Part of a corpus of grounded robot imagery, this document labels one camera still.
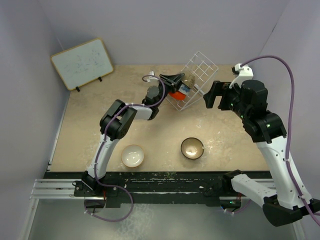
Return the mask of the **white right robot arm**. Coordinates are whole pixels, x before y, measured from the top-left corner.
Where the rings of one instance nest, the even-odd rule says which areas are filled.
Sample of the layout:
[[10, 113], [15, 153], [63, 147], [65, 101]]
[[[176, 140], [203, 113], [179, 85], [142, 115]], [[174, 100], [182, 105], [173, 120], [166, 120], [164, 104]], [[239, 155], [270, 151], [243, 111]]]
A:
[[214, 81], [203, 96], [211, 109], [217, 96], [218, 109], [234, 112], [243, 128], [262, 153], [275, 189], [270, 189], [234, 170], [223, 176], [222, 190], [228, 196], [245, 195], [258, 204], [275, 227], [294, 223], [303, 216], [320, 211], [320, 201], [304, 186], [291, 156], [286, 157], [288, 136], [281, 118], [267, 109], [268, 90], [258, 80], [245, 80], [241, 85]]

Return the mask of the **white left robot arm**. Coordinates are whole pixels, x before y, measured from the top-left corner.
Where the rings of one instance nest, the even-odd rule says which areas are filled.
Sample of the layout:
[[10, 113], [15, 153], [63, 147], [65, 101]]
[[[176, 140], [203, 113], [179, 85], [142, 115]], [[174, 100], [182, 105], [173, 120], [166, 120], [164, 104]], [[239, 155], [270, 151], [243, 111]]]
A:
[[169, 93], [177, 92], [186, 76], [181, 72], [175, 75], [147, 74], [142, 77], [144, 82], [157, 81], [158, 85], [152, 85], [141, 103], [125, 103], [115, 100], [103, 115], [99, 122], [100, 141], [95, 156], [82, 175], [82, 183], [85, 190], [91, 196], [98, 196], [103, 187], [102, 183], [107, 172], [107, 165], [117, 143], [128, 133], [134, 120], [153, 120], [159, 113], [159, 106]]

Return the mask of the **orange plastic bowl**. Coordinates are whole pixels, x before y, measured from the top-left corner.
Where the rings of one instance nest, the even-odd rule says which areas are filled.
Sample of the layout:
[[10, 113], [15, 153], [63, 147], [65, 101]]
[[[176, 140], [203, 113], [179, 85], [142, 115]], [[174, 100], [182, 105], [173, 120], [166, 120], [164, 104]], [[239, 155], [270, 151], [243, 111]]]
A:
[[186, 95], [179, 91], [170, 92], [169, 95], [177, 101], [183, 101], [186, 98]]

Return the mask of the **beige bowl dark rim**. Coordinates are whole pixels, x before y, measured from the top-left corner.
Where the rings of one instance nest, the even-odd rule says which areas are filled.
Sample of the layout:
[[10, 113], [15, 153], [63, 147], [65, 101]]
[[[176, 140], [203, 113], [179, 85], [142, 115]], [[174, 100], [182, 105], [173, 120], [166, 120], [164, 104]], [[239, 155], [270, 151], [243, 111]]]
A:
[[180, 151], [184, 157], [197, 160], [204, 154], [204, 144], [196, 137], [184, 139], [180, 145]]

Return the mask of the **blue floral ceramic bowl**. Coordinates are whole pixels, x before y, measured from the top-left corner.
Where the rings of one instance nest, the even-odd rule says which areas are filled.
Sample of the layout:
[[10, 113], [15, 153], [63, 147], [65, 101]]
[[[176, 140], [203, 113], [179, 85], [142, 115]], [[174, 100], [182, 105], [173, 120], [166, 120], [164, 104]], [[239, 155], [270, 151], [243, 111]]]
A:
[[190, 93], [191, 89], [187, 85], [182, 83], [178, 91], [187, 96]]

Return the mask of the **black glossy bowl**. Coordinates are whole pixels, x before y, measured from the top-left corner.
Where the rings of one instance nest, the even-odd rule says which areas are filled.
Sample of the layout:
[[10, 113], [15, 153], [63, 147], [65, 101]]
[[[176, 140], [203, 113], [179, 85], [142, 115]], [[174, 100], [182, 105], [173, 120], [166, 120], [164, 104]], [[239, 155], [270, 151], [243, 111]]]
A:
[[195, 76], [189, 72], [188, 70], [187, 71], [182, 71], [182, 73], [184, 74], [184, 76], [182, 77], [182, 83], [187, 85], [190, 89], [192, 89], [195, 85], [195, 82], [196, 82], [196, 78]]

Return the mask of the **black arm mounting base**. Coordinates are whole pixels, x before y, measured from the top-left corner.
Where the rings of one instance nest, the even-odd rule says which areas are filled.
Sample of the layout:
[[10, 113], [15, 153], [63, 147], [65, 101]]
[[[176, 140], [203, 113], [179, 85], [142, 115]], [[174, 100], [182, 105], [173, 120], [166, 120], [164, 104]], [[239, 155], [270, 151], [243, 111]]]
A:
[[74, 196], [98, 200], [107, 208], [121, 204], [200, 204], [207, 207], [239, 209], [245, 195], [223, 189], [223, 171], [107, 172], [107, 187], [93, 193], [83, 184], [81, 172], [47, 172], [45, 179], [73, 180]]

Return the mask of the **white bowl orange rim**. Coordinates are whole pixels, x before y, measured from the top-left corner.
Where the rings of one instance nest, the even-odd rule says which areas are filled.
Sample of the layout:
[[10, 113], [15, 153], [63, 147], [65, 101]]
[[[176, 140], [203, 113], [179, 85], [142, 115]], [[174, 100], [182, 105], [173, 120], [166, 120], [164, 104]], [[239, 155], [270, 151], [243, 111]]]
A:
[[121, 161], [128, 168], [140, 166], [145, 158], [144, 150], [139, 145], [128, 145], [121, 153]]

